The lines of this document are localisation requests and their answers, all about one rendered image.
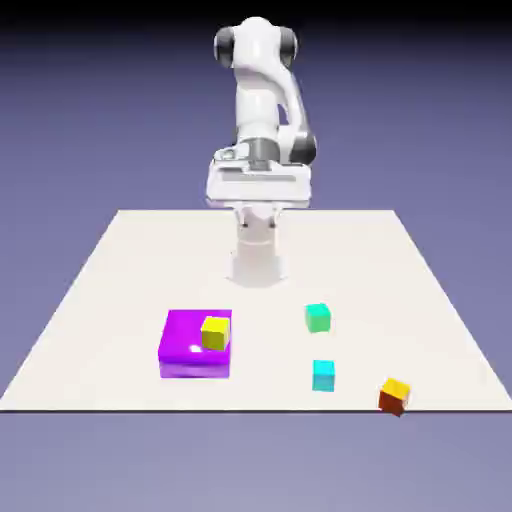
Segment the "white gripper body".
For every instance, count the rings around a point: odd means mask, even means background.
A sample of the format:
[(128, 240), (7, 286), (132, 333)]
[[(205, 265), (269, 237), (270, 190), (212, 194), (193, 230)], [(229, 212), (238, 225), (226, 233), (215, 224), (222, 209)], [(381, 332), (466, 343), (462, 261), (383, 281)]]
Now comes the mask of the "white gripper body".
[(307, 207), (311, 199), (311, 168), (269, 161), (265, 170), (253, 170), (248, 160), (213, 160), (206, 198), (222, 206), (271, 203)]

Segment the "small green cube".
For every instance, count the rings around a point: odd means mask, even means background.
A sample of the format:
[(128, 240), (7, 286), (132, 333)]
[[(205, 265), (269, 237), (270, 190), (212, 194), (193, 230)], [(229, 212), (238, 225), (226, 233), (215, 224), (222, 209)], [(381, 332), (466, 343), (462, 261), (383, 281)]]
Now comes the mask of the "small green cube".
[(329, 307), (325, 303), (306, 305), (305, 321), (310, 333), (329, 332), (331, 328)]

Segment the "small yellow cube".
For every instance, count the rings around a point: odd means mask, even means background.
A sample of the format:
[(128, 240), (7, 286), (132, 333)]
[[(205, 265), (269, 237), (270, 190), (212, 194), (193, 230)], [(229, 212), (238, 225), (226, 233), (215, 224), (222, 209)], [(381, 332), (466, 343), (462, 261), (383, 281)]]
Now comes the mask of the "small yellow cube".
[(224, 351), (230, 342), (229, 317), (206, 316), (201, 326), (201, 343), (204, 349)]

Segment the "small cyan cube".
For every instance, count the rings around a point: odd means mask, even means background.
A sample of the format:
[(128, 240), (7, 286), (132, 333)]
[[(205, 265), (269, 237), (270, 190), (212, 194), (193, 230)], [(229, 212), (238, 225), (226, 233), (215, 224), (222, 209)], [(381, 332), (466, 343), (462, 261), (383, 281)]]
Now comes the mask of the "small cyan cube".
[(335, 362), (332, 360), (314, 360), (312, 366), (312, 390), (333, 392), (335, 389)]

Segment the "small orange cube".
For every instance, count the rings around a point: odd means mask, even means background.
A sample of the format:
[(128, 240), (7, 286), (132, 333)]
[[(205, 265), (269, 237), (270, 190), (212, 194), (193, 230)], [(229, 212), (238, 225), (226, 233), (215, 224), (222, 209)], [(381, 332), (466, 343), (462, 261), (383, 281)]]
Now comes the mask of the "small orange cube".
[(400, 417), (409, 400), (411, 387), (394, 378), (388, 378), (380, 389), (378, 407), (381, 411)]

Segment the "large purple box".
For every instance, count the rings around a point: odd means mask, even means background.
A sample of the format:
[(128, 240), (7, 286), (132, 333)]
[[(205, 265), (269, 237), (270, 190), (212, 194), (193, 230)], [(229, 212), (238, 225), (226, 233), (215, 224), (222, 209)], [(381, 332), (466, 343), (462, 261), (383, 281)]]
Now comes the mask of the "large purple box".
[[(202, 327), (207, 317), (221, 318), (229, 328), (225, 348), (203, 346)], [(231, 309), (172, 309), (158, 347), (161, 378), (214, 378), (230, 375)]]

